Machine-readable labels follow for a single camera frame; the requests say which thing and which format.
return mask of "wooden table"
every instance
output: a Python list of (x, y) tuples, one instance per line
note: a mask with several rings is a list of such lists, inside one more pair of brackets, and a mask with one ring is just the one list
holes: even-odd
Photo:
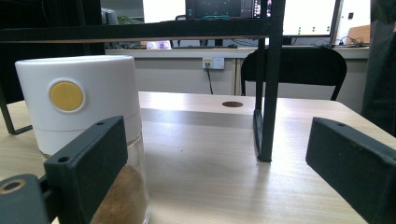
[[(278, 99), (273, 161), (256, 160), (254, 97), (140, 92), (150, 223), (365, 223), (305, 162), (313, 117), (344, 122), (396, 148), (396, 139), (344, 105)], [(223, 102), (240, 102), (226, 107)], [(16, 126), (30, 123), (23, 102)], [(0, 179), (44, 174), (32, 131), (0, 123)]]

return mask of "yellow button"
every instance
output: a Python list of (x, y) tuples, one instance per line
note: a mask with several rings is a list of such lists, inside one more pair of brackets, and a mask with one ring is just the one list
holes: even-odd
[(68, 81), (55, 84), (49, 95), (55, 106), (66, 111), (78, 109), (84, 99), (79, 86)]

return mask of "shelf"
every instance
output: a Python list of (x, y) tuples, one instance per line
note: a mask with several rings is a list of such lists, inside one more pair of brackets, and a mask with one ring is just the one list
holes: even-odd
[(0, 43), (100, 43), (163, 39), (246, 39), (268, 36), (269, 27), (267, 20), (237, 19), (5, 29), (0, 31)]

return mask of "white cylindrical container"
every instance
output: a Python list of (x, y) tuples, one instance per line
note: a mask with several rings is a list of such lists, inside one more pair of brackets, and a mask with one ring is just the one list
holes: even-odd
[[(120, 219), (120, 223), (148, 222), (149, 196), (134, 58), (79, 56), (24, 60), (15, 65), (35, 138), (45, 156), (56, 153), (98, 120), (124, 117), (128, 161), (114, 185), (124, 185), (125, 196), (121, 198), (129, 198), (125, 203), (134, 209), (134, 220)], [(128, 188), (131, 183), (136, 186)], [(108, 197), (107, 201), (115, 206), (112, 196)], [(102, 215), (96, 216), (94, 223), (105, 223), (99, 221)]]

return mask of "black chair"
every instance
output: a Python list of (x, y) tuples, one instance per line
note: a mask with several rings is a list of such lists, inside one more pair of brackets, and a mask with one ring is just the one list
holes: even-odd
[[(242, 63), (241, 95), (246, 95), (245, 82), (256, 80), (257, 54), (257, 50), (253, 51)], [(334, 86), (331, 100), (335, 101), (346, 74), (345, 59), (333, 49), (287, 46), (282, 48), (279, 83)]]

